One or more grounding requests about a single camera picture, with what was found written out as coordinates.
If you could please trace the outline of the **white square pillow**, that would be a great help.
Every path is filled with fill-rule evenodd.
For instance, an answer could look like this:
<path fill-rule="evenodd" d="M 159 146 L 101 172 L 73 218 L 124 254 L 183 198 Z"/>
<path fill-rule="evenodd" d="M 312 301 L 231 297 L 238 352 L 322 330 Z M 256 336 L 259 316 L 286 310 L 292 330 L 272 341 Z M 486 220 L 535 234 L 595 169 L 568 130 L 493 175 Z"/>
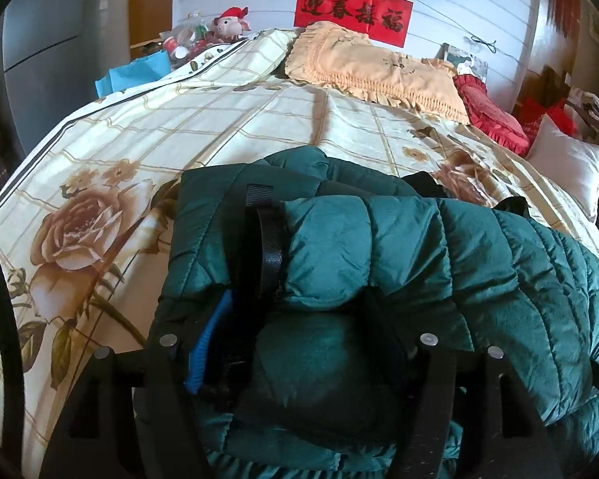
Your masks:
<path fill-rule="evenodd" d="M 534 169 L 568 192 L 591 222 L 597 220 L 599 146 L 566 135 L 545 114 L 526 159 Z"/>

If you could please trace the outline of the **grey refrigerator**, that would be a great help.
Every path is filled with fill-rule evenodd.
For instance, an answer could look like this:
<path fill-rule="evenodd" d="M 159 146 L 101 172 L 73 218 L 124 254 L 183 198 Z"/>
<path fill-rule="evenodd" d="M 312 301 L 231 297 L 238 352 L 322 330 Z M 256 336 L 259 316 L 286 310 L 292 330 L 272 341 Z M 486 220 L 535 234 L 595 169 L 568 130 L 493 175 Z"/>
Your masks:
<path fill-rule="evenodd" d="M 10 0 L 0 16 L 0 125 L 22 160 L 129 62 L 129 0 Z"/>

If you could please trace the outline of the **red Chinese banner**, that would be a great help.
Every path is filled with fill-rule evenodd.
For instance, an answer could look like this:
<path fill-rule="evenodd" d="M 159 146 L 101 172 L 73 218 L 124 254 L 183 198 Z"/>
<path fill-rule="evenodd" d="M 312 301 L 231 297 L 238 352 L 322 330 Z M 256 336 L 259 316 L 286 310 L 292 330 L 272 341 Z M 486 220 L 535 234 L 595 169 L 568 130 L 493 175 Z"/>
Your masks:
<path fill-rule="evenodd" d="M 294 26 L 326 21 L 402 48 L 412 8 L 409 0 L 296 0 Z"/>

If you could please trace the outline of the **floral cream bed quilt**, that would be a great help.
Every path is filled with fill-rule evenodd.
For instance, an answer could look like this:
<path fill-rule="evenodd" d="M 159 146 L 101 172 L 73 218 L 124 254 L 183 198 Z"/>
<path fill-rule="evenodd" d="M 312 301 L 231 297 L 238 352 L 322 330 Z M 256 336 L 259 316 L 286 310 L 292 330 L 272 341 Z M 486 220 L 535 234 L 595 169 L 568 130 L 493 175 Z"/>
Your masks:
<path fill-rule="evenodd" d="M 0 193 L 0 478 L 40 475 L 50 437 L 96 350 L 146 348 L 190 170 L 311 147 L 453 199 L 530 216 L 599 258 L 599 229 L 563 188 L 478 128 L 295 82 L 301 32 L 272 29 L 205 67 L 65 117 Z M 561 478 L 599 478 L 591 473 Z"/>

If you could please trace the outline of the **framed photo on headboard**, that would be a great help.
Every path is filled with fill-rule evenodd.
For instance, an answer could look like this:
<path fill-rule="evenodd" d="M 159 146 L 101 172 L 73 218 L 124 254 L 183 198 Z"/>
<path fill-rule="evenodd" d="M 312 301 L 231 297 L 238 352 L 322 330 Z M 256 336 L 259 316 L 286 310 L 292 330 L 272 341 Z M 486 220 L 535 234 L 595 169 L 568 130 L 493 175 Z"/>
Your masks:
<path fill-rule="evenodd" d="M 482 82 L 487 80 L 488 64 L 474 54 L 443 44 L 441 55 L 444 61 L 454 66 L 458 75 L 472 75 Z"/>

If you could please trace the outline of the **red heart-shaped cushion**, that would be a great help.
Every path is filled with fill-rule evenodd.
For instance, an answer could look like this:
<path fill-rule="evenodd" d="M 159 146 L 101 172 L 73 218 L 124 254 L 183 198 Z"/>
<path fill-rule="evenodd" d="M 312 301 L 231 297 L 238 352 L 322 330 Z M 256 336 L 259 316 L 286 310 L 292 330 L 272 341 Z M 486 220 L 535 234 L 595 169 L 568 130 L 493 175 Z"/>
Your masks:
<path fill-rule="evenodd" d="M 464 102 L 470 124 L 500 146 L 525 157 L 530 148 L 529 137 L 516 118 L 490 99 L 485 84 L 469 73 L 454 76 L 453 83 Z"/>

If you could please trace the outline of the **pig plush toy red hat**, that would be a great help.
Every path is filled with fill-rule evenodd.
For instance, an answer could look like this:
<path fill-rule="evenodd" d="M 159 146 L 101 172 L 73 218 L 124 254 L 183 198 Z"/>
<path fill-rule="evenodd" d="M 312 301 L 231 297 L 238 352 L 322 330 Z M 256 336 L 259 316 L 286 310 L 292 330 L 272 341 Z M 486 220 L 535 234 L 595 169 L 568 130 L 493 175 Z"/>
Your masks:
<path fill-rule="evenodd" d="M 249 8 L 239 8 L 233 6 L 222 12 L 212 21 L 211 31 L 218 40 L 231 44 L 242 38 L 245 32 L 249 32 L 251 27 L 246 20 L 249 14 Z"/>

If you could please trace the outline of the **dark green quilted jacket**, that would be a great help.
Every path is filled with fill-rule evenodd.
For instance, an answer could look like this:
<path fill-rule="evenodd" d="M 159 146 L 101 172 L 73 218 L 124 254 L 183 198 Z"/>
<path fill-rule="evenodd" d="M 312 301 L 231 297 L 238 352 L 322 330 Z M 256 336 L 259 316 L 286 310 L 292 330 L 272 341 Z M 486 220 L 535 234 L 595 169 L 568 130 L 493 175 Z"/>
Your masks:
<path fill-rule="evenodd" d="M 599 477 L 599 258 L 522 197 L 478 206 L 311 147 L 190 170 L 149 343 L 214 288 L 210 478 L 400 478 L 424 333 L 503 349 L 563 476 Z"/>

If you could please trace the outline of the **wooden chair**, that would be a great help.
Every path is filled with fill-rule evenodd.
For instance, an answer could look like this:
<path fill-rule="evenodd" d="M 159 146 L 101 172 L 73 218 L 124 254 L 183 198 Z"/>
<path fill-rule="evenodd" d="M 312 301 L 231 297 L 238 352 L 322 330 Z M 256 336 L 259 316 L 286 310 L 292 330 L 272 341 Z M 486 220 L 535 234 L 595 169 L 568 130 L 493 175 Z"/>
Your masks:
<path fill-rule="evenodd" d="M 513 116 L 531 140 L 538 134 L 541 120 L 548 116 L 573 139 L 599 145 L 599 97 L 570 84 L 569 73 L 557 73 L 545 65 L 523 83 Z"/>

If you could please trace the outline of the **peach ruffled pillow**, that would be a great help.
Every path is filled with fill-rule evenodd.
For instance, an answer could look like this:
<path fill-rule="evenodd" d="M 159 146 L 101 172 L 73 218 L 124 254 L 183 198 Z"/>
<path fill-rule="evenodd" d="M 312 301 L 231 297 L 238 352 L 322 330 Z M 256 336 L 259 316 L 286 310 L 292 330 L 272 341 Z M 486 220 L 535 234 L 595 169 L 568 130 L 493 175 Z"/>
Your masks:
<path fill-rule="evenodd" d="M 295 82 L 333 88 L 366 102 L 410 108 L 462 125 L 470 122 L 451 64 L 373 46 L 367 35 L 333 23 L 308 26 L 295 40 L 284 71 Z"/>

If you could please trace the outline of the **red hanging knot decoration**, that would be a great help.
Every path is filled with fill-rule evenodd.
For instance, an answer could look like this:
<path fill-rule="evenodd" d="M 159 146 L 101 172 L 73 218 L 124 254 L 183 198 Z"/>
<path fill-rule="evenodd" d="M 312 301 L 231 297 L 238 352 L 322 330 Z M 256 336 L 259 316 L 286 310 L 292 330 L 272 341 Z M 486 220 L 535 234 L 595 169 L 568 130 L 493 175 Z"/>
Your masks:
<path fill-rule="evenodd" d="M 579 34 L 580 0 L 549 0 L 547 21 L 564 37 Z"/>

